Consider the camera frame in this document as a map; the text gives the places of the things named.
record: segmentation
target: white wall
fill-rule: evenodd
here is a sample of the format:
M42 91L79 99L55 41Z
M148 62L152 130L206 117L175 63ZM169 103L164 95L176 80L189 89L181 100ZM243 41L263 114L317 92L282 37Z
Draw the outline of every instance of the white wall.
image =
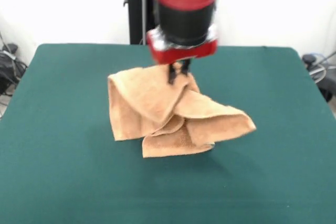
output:
M123 0L1 0L0 30L30 62L39 44L128 44ZM218 0L221 45L290 46L329 54L336 49L336 0Z

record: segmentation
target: cable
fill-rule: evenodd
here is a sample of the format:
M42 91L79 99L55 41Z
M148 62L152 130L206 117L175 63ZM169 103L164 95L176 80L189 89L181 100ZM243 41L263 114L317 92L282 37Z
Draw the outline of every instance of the cable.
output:
M324 56L323 54L319 54L319 53L317 53L317 52L312 52L312 53L310 53L310 54L311 54L311 55L314 55L314 56L320 56L320 57L322 57L323 59L325 59L327 63L329 63L329 62L328 62L328 59L327 59L326 56Z
M1 32L0 32L0 40L1 40L2 44L4 44L4 46L7 48L8 52L11 54L12 51L10 50L9 46L7 46L7 44L5 43L4 38L2 37Z
M324 63L325 61L327 61L328 59L330 59L331 57L333 57L334 55L336 55L336 51L333 52L331 55L327 56L325 59L318 61L317 63L315 63L312 67L318 66L321 63Z
M10 81L15 87L17 86L17 83L15 83L15 81L13 81L11 78L9 78L8 75L6 75L5 73L0 72L0 75L2 75L5 79Z
M320 67L320 68L309 72L309 75L311 75L311 76L313 76L313 75L315 75L317 73L323 72L323 74L322 74L322 76L320 78L314 80L315 83L319 83L327 75L327 69L324 66L322 66L321 64L318 64L318 67Z

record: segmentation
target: black cable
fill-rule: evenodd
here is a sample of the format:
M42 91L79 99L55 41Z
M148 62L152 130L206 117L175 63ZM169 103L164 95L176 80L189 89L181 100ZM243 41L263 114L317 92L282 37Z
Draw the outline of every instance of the black cable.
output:
M15 81L13 81L11 78L9 78L8 75L6 75L5 73L0 72L0 75L2 75L6 80L11 82L13 85L17 86L17 83L15 83Z
M0 32L0 40L1 40L2 44L4 44L4 46L8 49L8 52L11 54L12 51L10 50L9 46L7 46L7 44L5 43L4 38L2 37L1 32Z

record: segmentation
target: towel fold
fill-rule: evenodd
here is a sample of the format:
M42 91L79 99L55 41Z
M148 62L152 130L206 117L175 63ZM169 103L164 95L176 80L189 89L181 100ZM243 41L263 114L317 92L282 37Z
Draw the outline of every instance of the towel fold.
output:
M169 85L167 68L133 68L108 77L116 141L143 137L143 157L164 157L205 152L216 142L256 129L245 112L200 94L190 73L178 74L174 85Z

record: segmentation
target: green table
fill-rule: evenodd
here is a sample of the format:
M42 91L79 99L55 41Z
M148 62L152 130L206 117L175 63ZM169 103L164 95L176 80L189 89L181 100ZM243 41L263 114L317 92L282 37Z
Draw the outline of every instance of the green table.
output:
M107 76L147 47L42 45L0 122L0 223L336 223L336 122L295 51L223 47L201 91L258 129L207 153L143 159L115 142Z

